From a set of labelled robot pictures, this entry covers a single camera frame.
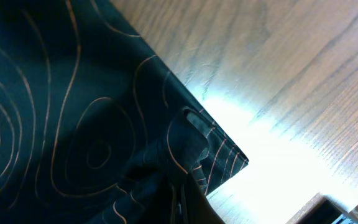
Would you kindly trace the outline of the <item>black patterned cycling jersey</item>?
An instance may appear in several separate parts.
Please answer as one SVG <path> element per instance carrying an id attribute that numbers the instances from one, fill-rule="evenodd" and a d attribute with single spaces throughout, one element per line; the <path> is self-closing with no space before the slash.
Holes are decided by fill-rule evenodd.
<path id="1" fill-rule="evenodd" d="M 109 1 L 0 1 L 0 223 L 220 223 L 248 162 Z"/>

